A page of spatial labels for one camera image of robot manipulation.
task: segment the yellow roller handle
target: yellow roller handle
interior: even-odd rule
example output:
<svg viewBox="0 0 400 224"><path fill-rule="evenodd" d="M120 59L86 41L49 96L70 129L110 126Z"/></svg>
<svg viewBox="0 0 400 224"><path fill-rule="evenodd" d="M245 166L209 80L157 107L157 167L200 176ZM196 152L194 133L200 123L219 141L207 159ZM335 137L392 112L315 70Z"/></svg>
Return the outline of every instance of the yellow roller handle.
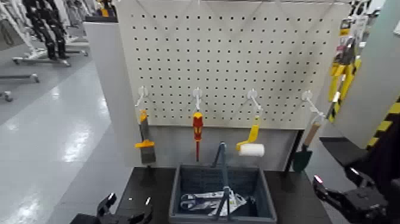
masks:
<svg viewBox="0 0 400 224"><path fill-rule="evenodd" d="M360 65L361 65L361 59L356 59L355 63L354 63L356 72L357 72L358 68L360 67ZM346 98L347 91L349 90L350 85L354 80L354 77L355 77L355 74L353 74L354 66L352 64L348 65L348 67L346 69L346 79L343 82L342 88L340 90L340 100L344 100Z"/></svg>
<svg viewBox="0 0 400 224"><path fill-rule="evenodd" d="M341 74L343 74L343 71L344 71L345 68L346 68L346 65L339 65L337 67L337 69L335 70L335 73L333 73L333 68L332 68L332 73L331 73L332 81L330 82L329 93L328 93L328 100L329 101L333 101L333 98L335 97L335 94L338 91L339 76Z"/></svg>
<svg viewBox="0 0 400 224"><path fill-rule="evenodd" d="M260 117L259 116L255 116L254 117L254 121L253 121L253 125L251 126L249 138L246 141L237 143L236 144L236 150L240 150L240 146L242 146L244 144L255 142L257 140L258 130L259 129L260 129Z"/></svg>

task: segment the gray plastic basket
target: gray plastic basket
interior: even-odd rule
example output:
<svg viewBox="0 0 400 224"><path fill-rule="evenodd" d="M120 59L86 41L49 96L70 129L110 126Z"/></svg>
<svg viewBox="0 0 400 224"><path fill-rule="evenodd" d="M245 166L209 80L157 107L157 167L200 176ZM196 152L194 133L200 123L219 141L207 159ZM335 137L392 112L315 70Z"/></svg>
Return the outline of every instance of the gray plastic basket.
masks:
<svg viewBox="0 0 400 224"><path fill-rule="evenodd" d="M252 196L255 203L248 203L232 213L234 223L256 224L277 223L275 208L271 199L264 172L258 168L228 167L229 187L243 197ZM170 223L232 223L226 217L212 220L207 211L187 211L180 208L183 194L199 194L222 191L220 167L181 165L176 169L172 189L169 218Z"/></svg>

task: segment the gray floor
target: gray floor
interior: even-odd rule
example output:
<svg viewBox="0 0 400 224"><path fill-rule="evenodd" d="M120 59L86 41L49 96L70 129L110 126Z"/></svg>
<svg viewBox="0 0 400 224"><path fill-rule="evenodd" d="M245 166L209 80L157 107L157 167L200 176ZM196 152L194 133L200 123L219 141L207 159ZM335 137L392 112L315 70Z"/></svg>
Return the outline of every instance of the gray floor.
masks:
<svg viewBox="0 0 400 224"><path fill-rule="evenodd" d="M10 57L25 50L21 45L0 52L2 73L34 72L42 81L0 81L0 90L15 98L0 101L0 196L8 202L0 204L0 223L69 223L78 212L94 214L108 193L120 197L132 168L118 153L90 57L71 57L70 68L14 65ZM310 179L319 175L330 188L354 188L317 139L310 148ZM324 206L334 224L347 223Z"/></svg>

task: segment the metal stand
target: metal stand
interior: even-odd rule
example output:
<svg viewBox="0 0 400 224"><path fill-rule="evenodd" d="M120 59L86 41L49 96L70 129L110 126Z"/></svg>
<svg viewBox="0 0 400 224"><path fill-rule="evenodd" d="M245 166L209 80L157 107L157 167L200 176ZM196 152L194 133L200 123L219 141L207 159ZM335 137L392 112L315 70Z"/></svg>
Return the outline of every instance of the metal stand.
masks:
<svg viewBox="0 0 400 224"><path fill-rule="evenodd" d="M11 91L0 92L0 97L4 97L4 100L7 102L13 101L13 98L11 97Z"/></svg>
<svg viewBox="0 0 400 224"><path fill-rule="evenodd" d="M84 50L66 50L65 53L83 54L84 56L88 56L88 53ZM44 57L46 54L47 54L47 50L38 48L38 49L35 49L34 51L32 51L26 57L13 57L12 60L15 64L20 64L21 62L27 62L27 63L64 64L67 67L71 66L71 64L67 60L63 60L63 59L57 59L57 60L41 59L41 57Z"/></svg>
<svg viewBox="0 0 400 224"><path fill-rule="evenodd" d="M17 75L0 75L0 79L31 79L36 83L39 83L39 77L37 74L17 74Z"/></svg>
<svg viewBox="0 0 400 224"><path fill-rule="evenodd" d="M79 36L67 36L65 38L65 45L66 46L79 46L79 47L89 47L89 42L83 42L83 41L77 41L79 39ZM82 51L84 56L88 56L88 53L86 51Z"/></svg>

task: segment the yellow tool packaging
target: yellow tool packaging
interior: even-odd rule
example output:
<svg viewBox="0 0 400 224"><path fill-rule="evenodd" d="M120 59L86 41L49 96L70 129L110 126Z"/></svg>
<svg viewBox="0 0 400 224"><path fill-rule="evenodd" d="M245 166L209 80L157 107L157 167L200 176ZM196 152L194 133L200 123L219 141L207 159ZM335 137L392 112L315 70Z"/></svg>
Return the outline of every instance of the yellow tool packaging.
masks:
<svg viewBox="0 0 400 224"><path fill-rule="evenodd" d="M328 113L328 119L331 122L334 122L335 116L339 112L340 105L347 95L357 70L361 66L361 59L356 56L356 47L357 42L355 38L349 38L343 53L339 54L332 64L332 81L328 94L328 100L333 102ZM340 80L342 75L345 75L343 81ZM335 99L335 95L337 94L339 94L339 98Z"/></svg>

